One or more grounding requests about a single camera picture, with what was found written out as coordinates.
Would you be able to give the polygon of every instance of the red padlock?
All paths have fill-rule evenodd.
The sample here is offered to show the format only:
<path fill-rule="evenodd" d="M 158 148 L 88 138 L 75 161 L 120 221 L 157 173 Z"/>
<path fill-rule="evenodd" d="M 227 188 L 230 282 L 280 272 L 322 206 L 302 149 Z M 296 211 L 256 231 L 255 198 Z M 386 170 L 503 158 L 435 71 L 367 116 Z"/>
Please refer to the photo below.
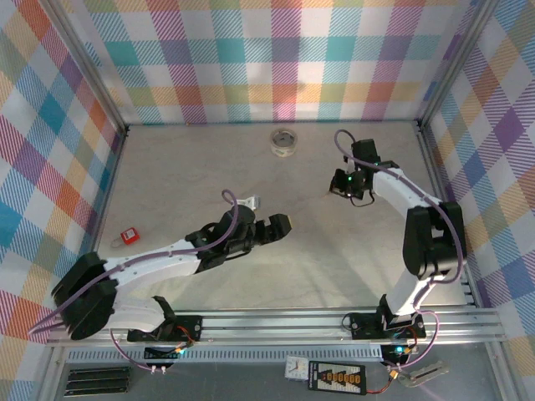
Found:
<path fill-rule="evenodd" d="M 140 234 L 134 227 L 131 227 L 128 230 L 121 232 L 120 237 L 126 245 L 130 245 L 140 239 Z"/>
<path fill-rule="evenodd" d="M 124 245 L 130 245 L 139 239 L 140 234 L 134 227 L 131 227 L 128 230 L 124 230 L 123 232 L 121 232 L 120 236 L 115 238 L 110 245 L 112 248 L 119 248 Z"/>

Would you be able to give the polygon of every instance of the white tag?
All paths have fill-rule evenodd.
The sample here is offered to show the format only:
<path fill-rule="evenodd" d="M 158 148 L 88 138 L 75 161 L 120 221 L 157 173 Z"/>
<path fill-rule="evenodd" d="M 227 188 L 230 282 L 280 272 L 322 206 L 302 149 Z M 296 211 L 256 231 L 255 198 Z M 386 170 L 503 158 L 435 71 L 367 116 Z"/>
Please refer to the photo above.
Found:
<path fill-rule="evenodd" d="M 131 228 L 125 232 L 125 239 L 128 241 L 130 238 L 134 238 L 135 233 Z"/>
<path fill-rule="evenodd" d="M 247 206 L 252 211 L 255 211 L 256 209 L 260 208 L 260 196 L 253 195 L 247 199 L 238 199 L 237 203 L 238 205 Z"/>

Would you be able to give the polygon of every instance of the plaid wall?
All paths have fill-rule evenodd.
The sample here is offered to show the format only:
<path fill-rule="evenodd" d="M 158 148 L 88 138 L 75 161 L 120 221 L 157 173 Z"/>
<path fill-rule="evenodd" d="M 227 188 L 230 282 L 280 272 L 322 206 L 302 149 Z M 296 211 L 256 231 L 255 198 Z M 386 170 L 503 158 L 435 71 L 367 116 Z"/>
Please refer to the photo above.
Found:
<path fill-rule="evenodd" d="M 127 122 L 202 124 L 412 120 L 470 1 L 61 3 Z"/>
<path fill-rule="evenodd" d="M 25 401 L 27 331 L 88 250 L 119 138 L 37 0 L 0 0 L 0 400 Z"/>
<path fill-rule="evenodd" d="M 427 88 L 425 92 L 424 99 L 421 102 L 420 109 L 418 110 L 418 113 L 416 115 L 417 119 L 421 119 L 423 117 L 423 114 L 425 113 L 425 109 L 427 108 L 429 101 L 431 100 L 433 94 L 435 93 L 438 83 L 445 76 L 447 69 L 451 65 L 451 60 L 456 55 L 457 50 L 462 44 L 462 41 L 465 37 L 466 30 L 469 28 L 470 23 L 472 19 L 474 18 L 474 13 L 477 9 L 477 6 L 482 1 L 484 0 L 471 0 L 470 1 L 470 5 L 468 6 L 468 9 L 466 10 L 464 16 L 462 17 L 461 22 L 457 26 L 457 30 L 455 31 L 455 35 L 453 35 L 453 39 L 451 40 L 450 45 L 448 46 L 448 49 L 444 52 L 444 55 L 442 56 L 442 60 L 438 68 L 435 71 L 433 80 L 431 81 L 429 87 Z"/>
<path fill-rule="evenodd" d="M 468 262 L 535 399 L 535 2 L 501 0 L 431 124 Z"/>

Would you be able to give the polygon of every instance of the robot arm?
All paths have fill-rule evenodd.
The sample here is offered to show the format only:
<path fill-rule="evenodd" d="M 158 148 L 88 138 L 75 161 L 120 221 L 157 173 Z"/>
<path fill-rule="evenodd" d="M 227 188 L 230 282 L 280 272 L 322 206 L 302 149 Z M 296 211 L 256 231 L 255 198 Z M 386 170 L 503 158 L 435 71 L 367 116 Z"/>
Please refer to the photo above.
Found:
<path fill-rule="evenodd" d="M 396 163 L 381 161 L 373 140 L 355 141 L 352 151 L 359 160 L 383 166 L 396 176 L 405 177 Z M 384 171 L 356 165 L 346 157 L 344 162 L 347 167 L 345 170 L 336 170 L 329 189 L 331 192 L 345 198 L 356 197 L 362 200 L 366 191 L 373 191 L 405 218 L 405 270 L 394 288 L 381 298 L 375 316 L 358 319 L 357 322 L 359 327 L 363 321 L 365 326 L 376 326 L 375 335 L 384 338 L 390 335 L 390 330 L 415 325 L 416 309 L 428 295 L 426 289 L 432 288 L 432 285 L 428 286 L 431 280 L 444 280 L 456 269 L 456 248 L 439 213 L 406 184 Z M 427 198 L 439 205 L 450 218 L 461 239 L 463 256 L 466 256 L 464 225 L 459 205 L 456 202 L 443 202 L 431 195 Z"/>
<path fill-rule="evenodd" d="M 61 312 L 70 337 L 80 340 L 103 328 L 123 328 L 130 329 L 129 340 L 132 341 L 147 335 L 161 341 L 180 340 L 184 333 L 177 332 L 176 325 L 186 323 L 176 320 L 163 297 L 136 300 L 128 294 L 139 287 L 210 270 L 225 261 L 245 256 L 254 246 L 278 241 L 292 229 L 285 215 L 270 216 L 271 224 L 267 225 L 265 221 L 256 221 L 249 207 L 238 205 L 237 210 L 237 224 L 231 235 L 205 251 L 176 253 L 206 246 L 221 238 L 231 227 L 232 211 L 225 213 L 219 222 L 207 224 L 184 239 L 154 251 L 108 260 L 101 259 L 96 252 L 81 256 L 52 292 L 58 307 L 94 278 L 113 272 Z"/>

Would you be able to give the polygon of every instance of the analog clock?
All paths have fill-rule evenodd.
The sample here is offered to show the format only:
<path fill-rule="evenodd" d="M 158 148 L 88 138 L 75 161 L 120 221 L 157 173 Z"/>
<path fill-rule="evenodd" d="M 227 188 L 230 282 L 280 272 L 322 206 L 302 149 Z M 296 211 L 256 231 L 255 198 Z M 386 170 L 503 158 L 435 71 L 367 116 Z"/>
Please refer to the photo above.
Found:
<path fill-rule="evenodd" d="M 284 377 L 290 380 L 308 380 L 308 359 L 288 355 Z"/>

